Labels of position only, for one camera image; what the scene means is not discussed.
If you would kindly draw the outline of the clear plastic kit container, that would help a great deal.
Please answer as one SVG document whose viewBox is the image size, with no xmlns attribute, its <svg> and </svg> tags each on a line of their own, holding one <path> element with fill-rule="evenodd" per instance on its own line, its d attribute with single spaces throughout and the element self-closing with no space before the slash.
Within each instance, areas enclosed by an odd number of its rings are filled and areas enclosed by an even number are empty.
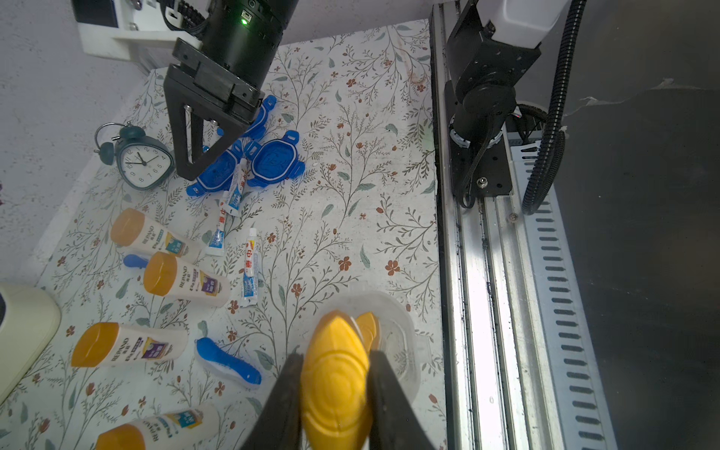
<svg viewBox="0 0 720 450">
<path fill-rule="evenodd" d="M 356 318 L 366 312 L 374 313 L 381 324 L 380 348 L 395 372 L 399 384 L 410 403 L 420 388 L 420 369 L 416 358 L 416 333 L 410 314 L 391 295 L 379 291 L 345 292 L 330 301 L 330 311 L 342 311 L 352 319 L 361 334 Z"/>
</svg>

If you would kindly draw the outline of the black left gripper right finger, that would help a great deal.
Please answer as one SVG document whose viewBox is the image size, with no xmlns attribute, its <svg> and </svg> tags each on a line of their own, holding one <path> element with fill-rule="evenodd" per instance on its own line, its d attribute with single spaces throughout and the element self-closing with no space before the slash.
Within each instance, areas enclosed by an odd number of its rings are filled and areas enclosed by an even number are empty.
<svg viewBox="0 0 720 450">
<path fill-rule="evenodd" d="M 433 449 L 386 355 L 369 353 L 367 400 L 372 413 L 369 448 Z"/>
</svg>

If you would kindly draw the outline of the cream tissue box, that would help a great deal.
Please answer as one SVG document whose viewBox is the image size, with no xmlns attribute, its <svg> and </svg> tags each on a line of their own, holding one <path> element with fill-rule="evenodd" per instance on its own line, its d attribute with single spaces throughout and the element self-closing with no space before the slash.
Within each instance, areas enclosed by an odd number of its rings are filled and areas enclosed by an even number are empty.
<svg viewBox="0 0 720 450">
<path fill-rule="evenodd" d="M 56 334 L 61 311 L 45 290 L 1 283 L 1 402 Z"/>
</svg>

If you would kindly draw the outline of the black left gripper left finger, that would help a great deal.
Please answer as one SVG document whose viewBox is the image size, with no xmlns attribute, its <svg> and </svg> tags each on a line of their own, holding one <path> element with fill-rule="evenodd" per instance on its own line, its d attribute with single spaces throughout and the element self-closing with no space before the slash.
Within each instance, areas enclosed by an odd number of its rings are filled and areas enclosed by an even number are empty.
<svg viewBox="0 0 720 450">
<path fill-rule="evenodd" d="M 290 449 L 301 447 L 300 380 L 304 356 L 287 357 L 268 400 L 240 449 Z"/>
</svg>

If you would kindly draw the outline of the small toothpaste tube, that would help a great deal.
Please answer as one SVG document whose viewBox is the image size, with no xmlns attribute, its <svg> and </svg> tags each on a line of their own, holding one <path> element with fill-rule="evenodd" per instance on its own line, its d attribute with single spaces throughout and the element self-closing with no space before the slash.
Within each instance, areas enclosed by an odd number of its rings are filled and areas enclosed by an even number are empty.
<svg viewBox="0 0 720 450">
<path fill-rule="evenodd" d="M 223 256 L 225 253 L 225 223 L 226 223 L 226 204 L 228 202 L 230 193 L 224 191 L 219 199 L 219 217 L 217 218 L 216 228 L 213 232 L 205 253 L 210 256 Z"/>
<path fill-rule="evenodd" d="M 244 198 L 244 190 L 248 180 L 249 161 L 243 157 L 236 164 L 232 175 L 231 187 L 228 191 L 225 211 L 228 215 L 237 217 L 240 204 Z"/>
<path fill-rule="evenodd" d="M 249 230 L 245 246 L 245 266 L 243 272 L 242 306 L 250 307 L 257 303 L 258 297 L 258 270 L 257 270 L 257 237 L 255 228 Z"/>
</svg>

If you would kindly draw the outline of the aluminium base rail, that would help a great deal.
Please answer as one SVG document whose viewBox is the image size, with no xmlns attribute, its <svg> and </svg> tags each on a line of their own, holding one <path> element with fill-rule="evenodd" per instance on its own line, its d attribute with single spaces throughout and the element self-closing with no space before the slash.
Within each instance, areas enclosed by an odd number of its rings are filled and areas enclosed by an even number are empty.
<svg viewBox="0 0 720 450">
<path fill-rule="evenodd" d="M 470 1 L 430 19 L 439 159 L 449 445 L 613 449 L 609 406 L 553 184 L 532 215 L 522 199 L 538 159 L 564 33 L 559 19 L 515 86 L 519 110 L 490 142 L 471 207 L 454 193 L 470 156 L 449 134 L 457 103 L 446 43 Z"/>
</svg>

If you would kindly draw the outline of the green teal alarm clock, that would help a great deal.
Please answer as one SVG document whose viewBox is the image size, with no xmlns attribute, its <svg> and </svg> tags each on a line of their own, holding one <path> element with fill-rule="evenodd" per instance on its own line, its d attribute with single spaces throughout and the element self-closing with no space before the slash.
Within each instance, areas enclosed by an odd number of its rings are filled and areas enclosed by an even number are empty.
<svg viewBox="0 0 720 450">
<path fill-rule="evenodd" d="M 109 142 L 101 144 L 101 131 L 112 127 L 119 131 Z M 147 136 L 141 127 L 105 123 L 96 129 L 94 140 L 101 162 L 115 166 L 121 178 L 137 191 L 157 188 L 176 169 L 173 153 L 162 142 Z"/>
</svg>

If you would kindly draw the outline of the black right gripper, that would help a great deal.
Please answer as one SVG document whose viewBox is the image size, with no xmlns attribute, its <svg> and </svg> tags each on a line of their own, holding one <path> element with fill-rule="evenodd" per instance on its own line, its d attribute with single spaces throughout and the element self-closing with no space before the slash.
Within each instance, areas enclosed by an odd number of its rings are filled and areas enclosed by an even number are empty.
<svg viewBox="0 0 720 450">
<path fill-rule="evenodd" d="M 212 1 L 201 47 L 178 39 L 164 92 L 179 176 L 194 180 L 258 116 L 261 88 L 296 1 Z M 204 150 L 204 124 L 223 135 Z"/>
</svg>

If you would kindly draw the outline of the yellow cap lotion bottle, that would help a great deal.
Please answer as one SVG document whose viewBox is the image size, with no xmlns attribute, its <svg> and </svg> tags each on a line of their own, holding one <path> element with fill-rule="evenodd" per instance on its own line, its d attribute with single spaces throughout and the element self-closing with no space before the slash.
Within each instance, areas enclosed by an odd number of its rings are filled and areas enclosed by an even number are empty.
<svg viewBox="0 0 720 450">
<path fill-rule="evenodd" d="M 300 376 L 300 417 L 313 449 L 361 449 L 372 412 L 369 349 L 352 317 L 333 310 L 318 323 Z"/>
</svg>

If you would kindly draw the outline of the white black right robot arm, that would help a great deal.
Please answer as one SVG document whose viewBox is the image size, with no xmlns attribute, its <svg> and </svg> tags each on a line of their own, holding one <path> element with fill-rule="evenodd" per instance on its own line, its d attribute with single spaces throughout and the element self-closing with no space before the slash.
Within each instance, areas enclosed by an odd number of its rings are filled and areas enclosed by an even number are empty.
<svg viewBox="0 0 720 450">
<path fill-rule="evenodd" d="M 181 177 L 197 178 L 251 127 L 295 10 L 293 1 L 214 1 L 206 14 L 189 12 L 186 34 L 201 46 L 178 39 L 164 82 Z M 455 181 L 461 206 L 474 204 L 473 185 L 491 140 L 519 110 L 516 83 L 540 56 L 541 41 L 564 19 L 550 105 L 541 114 L 538 159 L 522 199 L 524 214 L 540 208 L 564 155 L 564 105 L 584 10 L 582 1 L 471 1 L 461 11 L 445 45 L 457 103 L 449 134 L 471 159 Z"/>
</svg>

